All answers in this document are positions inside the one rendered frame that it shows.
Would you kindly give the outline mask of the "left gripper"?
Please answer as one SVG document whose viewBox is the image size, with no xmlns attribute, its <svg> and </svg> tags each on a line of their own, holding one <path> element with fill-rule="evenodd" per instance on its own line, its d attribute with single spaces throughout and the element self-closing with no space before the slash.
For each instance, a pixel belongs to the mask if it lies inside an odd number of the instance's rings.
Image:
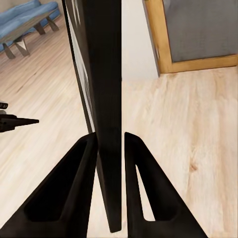
<svg viewBox="0 0 238 238">
<path fill-rule="evenodd" d="M 25 119 L 18 118 L 17 116 L 8 116 L 4 114 L 0 114 L 0 133 L 4 133 L 5 131 L 15 130 L 16 126 L 21 125 L 29 125 L 39 123 L 39 119 Z"/>
</svg>

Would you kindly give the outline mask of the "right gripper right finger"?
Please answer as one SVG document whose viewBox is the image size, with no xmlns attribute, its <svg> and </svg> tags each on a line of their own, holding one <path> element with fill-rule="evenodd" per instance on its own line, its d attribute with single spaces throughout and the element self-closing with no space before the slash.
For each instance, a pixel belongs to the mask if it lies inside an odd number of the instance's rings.
<svg viewBox="0 0 238 238">
<path fill-rule="evenodd" d="M 124 134 L 128 238 L 208 238 L 144 141 Z M 144 219 L 136 165 L 155 221 Z"/>
</svg>

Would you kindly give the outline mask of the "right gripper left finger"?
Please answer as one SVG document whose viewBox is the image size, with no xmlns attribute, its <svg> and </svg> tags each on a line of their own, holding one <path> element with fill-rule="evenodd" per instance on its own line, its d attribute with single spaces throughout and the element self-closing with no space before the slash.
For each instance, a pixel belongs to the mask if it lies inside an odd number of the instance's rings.
<svg viewBox="0 0 238 238">
<path fill-rule="evenodd" d="M 81 137 L 0 229 L 0 238 L 86 238 L 98 155 Z"/>
</svg>

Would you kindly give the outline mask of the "poster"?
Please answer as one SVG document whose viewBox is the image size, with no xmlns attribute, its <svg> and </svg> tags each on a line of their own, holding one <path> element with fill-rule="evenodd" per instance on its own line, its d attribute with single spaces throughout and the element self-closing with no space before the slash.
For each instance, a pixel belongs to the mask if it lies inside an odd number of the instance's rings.
<svg viewBox="0 0 238 238">
<path fill-rule="evenodd" d="M 121 0 L 62 0 L 111 233 L 121 231 Z"/>
</svg>

